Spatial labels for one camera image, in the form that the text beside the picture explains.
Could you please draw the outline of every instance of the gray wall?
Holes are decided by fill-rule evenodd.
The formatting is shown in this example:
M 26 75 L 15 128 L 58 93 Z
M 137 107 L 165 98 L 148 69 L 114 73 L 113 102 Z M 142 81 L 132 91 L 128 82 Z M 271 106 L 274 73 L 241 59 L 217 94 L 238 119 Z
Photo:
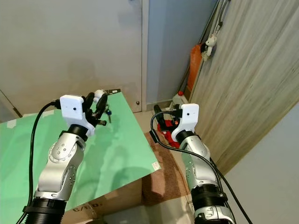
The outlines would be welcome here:
M 253 223 L 298 223 L 299 104 L 226 174 Z M 238 224 L 246 224 L 232 196 Z
M 150 0 L 146 102 L 171 99 L 217 0 Z

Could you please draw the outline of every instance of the wooden wall panel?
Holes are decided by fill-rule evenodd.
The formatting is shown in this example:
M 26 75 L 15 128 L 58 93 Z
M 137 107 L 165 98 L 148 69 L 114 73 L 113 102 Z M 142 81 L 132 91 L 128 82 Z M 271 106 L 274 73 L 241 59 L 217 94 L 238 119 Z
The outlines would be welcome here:
M 228 172 L 299 101 L 299 1 L 231 1 L 191 101 L 196 132 Z

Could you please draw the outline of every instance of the cardboard box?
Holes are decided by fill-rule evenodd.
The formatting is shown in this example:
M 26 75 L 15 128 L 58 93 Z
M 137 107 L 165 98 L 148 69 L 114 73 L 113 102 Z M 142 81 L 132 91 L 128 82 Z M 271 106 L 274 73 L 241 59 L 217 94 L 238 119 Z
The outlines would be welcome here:
M 75 224 L 141 204 L 142 180 L 138 179 L 64 214 L 62 224 Z

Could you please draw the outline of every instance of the green mat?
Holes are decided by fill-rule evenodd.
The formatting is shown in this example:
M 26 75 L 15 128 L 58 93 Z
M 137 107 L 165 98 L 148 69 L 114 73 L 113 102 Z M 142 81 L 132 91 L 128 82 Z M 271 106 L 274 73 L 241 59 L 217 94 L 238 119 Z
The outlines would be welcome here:
M 157 161 L 122 93 L 108 97 L 112 123 L 97 126 L 86 142 L 66 210 L 154 172 Z M 16 223 L 28 199 L 28 157 L 36 116 L 16 120 L 8 128 L 0 124 L 0 223 Z M 40 119 L 34 151 L 34 188 L 44 168 L 50 146 L 67 130 L 60 110 Z

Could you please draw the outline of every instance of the small white teddy bear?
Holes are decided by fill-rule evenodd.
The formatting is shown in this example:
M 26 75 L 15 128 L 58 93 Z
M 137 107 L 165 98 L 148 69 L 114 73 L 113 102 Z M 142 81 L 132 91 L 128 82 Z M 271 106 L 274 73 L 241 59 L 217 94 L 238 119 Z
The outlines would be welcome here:
M 213 47 L 216 45 L 217 36 L 212 34 L 206 41 L 206 50 L 201 53 L 202 58 L 206 61 L 212 53 Z

